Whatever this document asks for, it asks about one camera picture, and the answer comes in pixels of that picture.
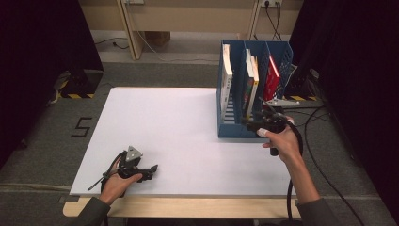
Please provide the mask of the yellow book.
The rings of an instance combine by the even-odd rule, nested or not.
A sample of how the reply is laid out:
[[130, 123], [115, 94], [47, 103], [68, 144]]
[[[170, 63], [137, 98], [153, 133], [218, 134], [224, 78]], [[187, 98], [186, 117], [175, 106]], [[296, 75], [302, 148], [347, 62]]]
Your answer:
[[247, 119], [248, 120], [251, 118], [251, 115], [252, 115], [252, 108], [254, 105], [257, 88], [259, 85], [258, 58], [255, 56], [252, 56], [250, 61], [251, 61], [252, 72], [253, 72], [254, 76], [253, 76], [253, 82], [252, 82], [251, 95], [250, 95], [249, 102], [248, 102], [248, 110], [247, 110]]

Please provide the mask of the blue file rack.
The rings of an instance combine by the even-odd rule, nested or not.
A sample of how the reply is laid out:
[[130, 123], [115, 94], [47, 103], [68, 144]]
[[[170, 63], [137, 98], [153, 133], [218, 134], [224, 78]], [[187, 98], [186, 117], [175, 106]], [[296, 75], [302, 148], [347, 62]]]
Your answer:
[[[224, 121], [221, 120], [220, 113], [223, 44], [229, 44], [231, 46], [230, 61], [233, 71], [230, 98]], [[243, 117], [244, 70], [247, 49], [250, 50], [253, 57], [258, 58], [259, 72], [259, 85], [252, 108], [252, 115], [249, 120]], [[280, 80], [274, 98], [266, 101], [263, 98], [263, 90], [269, 65], [269, 56], [275, 59]], [[267, 104], [272, 105], [284, 96], [285, 87], [289, 80], [289, 71], [292, 66], [293, 56], [293, 50], [287, 41], [224, 40], [220, 43], [220, 59], [216, 89], [217, 135], [220, 138], [255, 138], [257, 136], [256, 133], [248, 131], [246, 122], [253, 120], [254, 111], [262, 111]]]

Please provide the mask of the black curtain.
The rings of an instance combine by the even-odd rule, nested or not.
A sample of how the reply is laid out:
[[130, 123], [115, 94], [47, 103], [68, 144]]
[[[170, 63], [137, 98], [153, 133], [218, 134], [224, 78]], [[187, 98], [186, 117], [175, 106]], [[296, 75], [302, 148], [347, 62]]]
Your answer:
[[399, 226], [399, 0], [303, 0], [290, 44]]
[[57, 78], [102, 67], [79, 0], [0, 0], [0, 169]]

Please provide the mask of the thick blue cover book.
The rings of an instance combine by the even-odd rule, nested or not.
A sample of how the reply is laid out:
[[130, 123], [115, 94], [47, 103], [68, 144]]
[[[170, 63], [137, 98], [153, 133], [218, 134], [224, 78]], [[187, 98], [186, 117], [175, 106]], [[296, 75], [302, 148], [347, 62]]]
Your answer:
[[250, 117], [249, 102], [252, 93], [253, 82], [254, 82], [254, 72], [252, 69], [252, 54], [249, 49], [246, 50], [246, 61], [245, 61], [245, 80], [244, 80], [244, 90], [243, 90], [243, 117], [248, 119]]

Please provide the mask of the wooden plank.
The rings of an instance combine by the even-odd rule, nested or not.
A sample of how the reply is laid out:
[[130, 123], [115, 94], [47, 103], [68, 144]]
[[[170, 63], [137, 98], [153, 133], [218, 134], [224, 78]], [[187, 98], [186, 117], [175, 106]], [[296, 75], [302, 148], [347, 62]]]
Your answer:
[[279, 198], [117, 199], [108, 216], [116, 218], [287, 218], [286, 200]]

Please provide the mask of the person's left hand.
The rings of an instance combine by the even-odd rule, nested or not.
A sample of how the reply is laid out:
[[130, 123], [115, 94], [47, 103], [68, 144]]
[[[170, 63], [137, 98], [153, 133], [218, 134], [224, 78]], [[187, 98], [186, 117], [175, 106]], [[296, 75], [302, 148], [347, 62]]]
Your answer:
[[117, 173], [109, 176], [107, 182], [104, 185], [103, 191], [99, 197], [99, 200], [111, 205], [117, 198], [119, 198], [126, 189], [132, 184], [142, 178], [141, 174], [136, 174], [130, 178], [123, 179], [119, 177]]

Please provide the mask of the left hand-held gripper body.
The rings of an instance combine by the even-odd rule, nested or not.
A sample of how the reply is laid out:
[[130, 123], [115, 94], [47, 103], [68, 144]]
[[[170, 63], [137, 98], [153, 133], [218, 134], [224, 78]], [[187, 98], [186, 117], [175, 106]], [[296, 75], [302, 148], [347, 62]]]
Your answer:
[[149, 174], [137, 166], [141, 160], [141, 156], [142, 152], [133, 146], [129, 146], [127, 151], [123, 151], [120, 154], [120, 161], [118, 163], [119, 177], [127, 179], [136, 174]]

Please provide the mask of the yellow-black striped stand base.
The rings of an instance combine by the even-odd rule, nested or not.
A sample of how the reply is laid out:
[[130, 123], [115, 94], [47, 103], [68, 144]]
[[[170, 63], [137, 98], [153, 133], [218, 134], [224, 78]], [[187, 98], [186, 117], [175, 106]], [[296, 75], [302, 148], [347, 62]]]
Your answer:
[[283, 100], [287, 101], [296, 101], [296, 102], [301, 102], [301, 101], [317, 101], [317, 97], [315, 96], [307, 96], [307, 95], [284, 95]]
[[77, 75], [68, 75], [58, 90], [59, 96], [69, 99], [91, 99], [103, 75], [102, 71], [83, 71]]

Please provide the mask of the red book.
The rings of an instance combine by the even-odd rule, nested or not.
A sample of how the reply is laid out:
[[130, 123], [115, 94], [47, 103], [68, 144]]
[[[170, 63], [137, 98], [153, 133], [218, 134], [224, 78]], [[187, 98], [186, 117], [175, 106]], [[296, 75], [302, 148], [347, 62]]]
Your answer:
[[263, 98], [266, 101], [272, 100], [274, 98], [275, 92], [279, 85], [279, 80], [280, 75], [275, 59], [272, 56], [269, 56], [269, 65], [263, 90]]

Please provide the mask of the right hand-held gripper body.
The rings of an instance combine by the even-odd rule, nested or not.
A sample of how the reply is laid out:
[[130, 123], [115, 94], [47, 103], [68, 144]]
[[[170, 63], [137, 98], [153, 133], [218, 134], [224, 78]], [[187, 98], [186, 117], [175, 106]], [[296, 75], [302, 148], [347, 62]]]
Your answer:
[[279, 134], [283, 132], [286, 127], [289, 127], [294, 133], [297, 142], [300, 142], [300, 133], [296, 129], [295, 125], [290, 122], [283, 113], [278, 111], [271, 104], [267, 104], [262, 111], [265, 115], [265, 120], [257, 121], [261, 124], [260, 129], [265, 129], [272, 133]]

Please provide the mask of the white book with picture grid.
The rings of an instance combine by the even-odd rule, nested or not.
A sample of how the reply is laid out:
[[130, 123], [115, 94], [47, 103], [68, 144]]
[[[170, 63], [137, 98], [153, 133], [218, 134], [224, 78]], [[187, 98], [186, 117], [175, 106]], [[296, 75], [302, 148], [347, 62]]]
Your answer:
[[230, 98], [231, 82], [233, 71], [230, 61], [231, 46], [229, 44], [222, 45], [222, 77], [221, 77], [221, 91], [220, 91], [220, 113], [221, 120], [225, 120], [227, 107]]

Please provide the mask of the beige desk frame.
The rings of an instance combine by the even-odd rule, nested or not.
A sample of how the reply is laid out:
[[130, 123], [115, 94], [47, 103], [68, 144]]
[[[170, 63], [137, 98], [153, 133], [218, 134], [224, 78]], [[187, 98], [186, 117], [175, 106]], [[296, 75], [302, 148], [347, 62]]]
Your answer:
[[260, 0], [78, 0], [91, 30], [122, 31], [139, 60], [146, 31], [235, 34], [240, 40], [289, 36], [304, 0], [263, 8]]

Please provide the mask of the person's right hand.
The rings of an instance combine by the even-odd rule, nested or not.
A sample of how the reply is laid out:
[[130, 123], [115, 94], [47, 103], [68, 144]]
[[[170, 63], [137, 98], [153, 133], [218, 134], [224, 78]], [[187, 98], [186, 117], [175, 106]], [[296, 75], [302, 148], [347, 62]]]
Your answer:
[[286, 165], [293, 165], [302, 162], [302, 156], [299, 150], [299, 141], [293, 129], [286, 125], [280, 133], [273, 133], [264, 128], [257, 131], [257, 135], [267, 138], [268, 141], [263, 144], [264, 148], [276, 148], [279, 151], [279, 158]]

